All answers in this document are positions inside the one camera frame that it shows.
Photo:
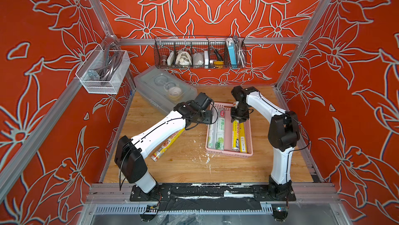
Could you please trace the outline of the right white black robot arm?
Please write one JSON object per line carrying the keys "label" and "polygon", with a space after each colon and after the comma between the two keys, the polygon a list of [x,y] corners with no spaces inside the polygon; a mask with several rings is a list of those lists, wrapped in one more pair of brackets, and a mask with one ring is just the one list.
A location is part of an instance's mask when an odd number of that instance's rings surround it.
{"label": "right white black robot arm", "polygon": [[268,140],[273,147],[273,168],[269,176],[268,195],[272,200],[288,200],[292,190],[292,154],[300,139],[298,117],[293,111],[279,108],[255,87],[236,86],[231,91],[235,104],[231,120],[249,120],[250,108],[258,111],[268,122]]}

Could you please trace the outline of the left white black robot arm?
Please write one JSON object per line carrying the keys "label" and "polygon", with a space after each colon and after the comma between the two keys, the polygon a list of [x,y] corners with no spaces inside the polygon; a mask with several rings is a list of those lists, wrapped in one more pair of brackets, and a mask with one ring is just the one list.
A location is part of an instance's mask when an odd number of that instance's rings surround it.
{"label": "left white black robot arm", "polygon": [[114,161],[119,174],[142,192],[153,191],[157,182],[150,174],[145,159],[171,135],[194,124],[213,124],[215,102],[201,92],[193,100],[178,103],[172,111],[146,131],[129,138],[123,136],[116,147]]}

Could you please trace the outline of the green wrap roll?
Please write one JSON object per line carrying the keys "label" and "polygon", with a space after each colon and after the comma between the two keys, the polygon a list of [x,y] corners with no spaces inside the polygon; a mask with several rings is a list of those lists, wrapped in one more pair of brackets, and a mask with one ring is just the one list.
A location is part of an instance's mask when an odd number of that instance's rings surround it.
{"label": "green wrap roll", "polygon": [[207,146],[209,149],[215,149],[215,142],[216,142],[216,128],[217,123],[211,124],[208,127],[208,141]]}
{"label": "green wrap roll", "polygon": [[225,108],[218,109],[215,149],[224,150]]}

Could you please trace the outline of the yellow wrap roll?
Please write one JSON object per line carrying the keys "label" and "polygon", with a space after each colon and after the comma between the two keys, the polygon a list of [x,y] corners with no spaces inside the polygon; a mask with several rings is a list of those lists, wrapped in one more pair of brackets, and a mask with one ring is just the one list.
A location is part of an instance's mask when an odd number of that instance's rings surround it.
{"label": "yellow wrap roll", "polygon": [[151,159],[153,161],[158,161],[159,158],[170,148],[170,146],[180,137],[180,135],[185,131],[186,129],[183,128],[182,130],[179,130],[175,133],[173,133],[169,138],[167,138],[161,145],[160,147],[152,154]]}
{"label": "yellow wrap roll", "polygon": [[239,121],[234,120],[232,122],[232,151],[240,151],[240,139],[239,139]]}
{"label": "yellow wrap roll", "polygon": [[240,152],[247,153],[246,133],[244,123],[239,125]]}

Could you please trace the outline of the pink plastic basket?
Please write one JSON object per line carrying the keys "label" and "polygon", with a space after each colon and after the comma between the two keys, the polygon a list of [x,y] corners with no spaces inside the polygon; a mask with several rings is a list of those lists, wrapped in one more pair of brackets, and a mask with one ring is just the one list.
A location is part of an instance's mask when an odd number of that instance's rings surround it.
{"label": "pink plastic basket", "polygon": [[244,130],[245,130],[245,142],[246,142],[246,153],[242,152],[234,152],[232,150],[232,129],[233,123],[231,122],[231,107],[233,106],[232,103],[224,103],[224,102],[215,102],[215,108],[225,108],[225,133],[224,133],[224,150],[217,150],[211,149],[208,147],[208,138],[209,138],[209,131],[207,131],[206,136],[206,143],[205,149],[208,153],[225,155],[225,156],[232,156],[232,157],[241,157],[241,158],[249,158],[253,155],[253,148],[252,148],[252,134],[251,134],[251,125],[250,120],[247,120],[244,123]]}

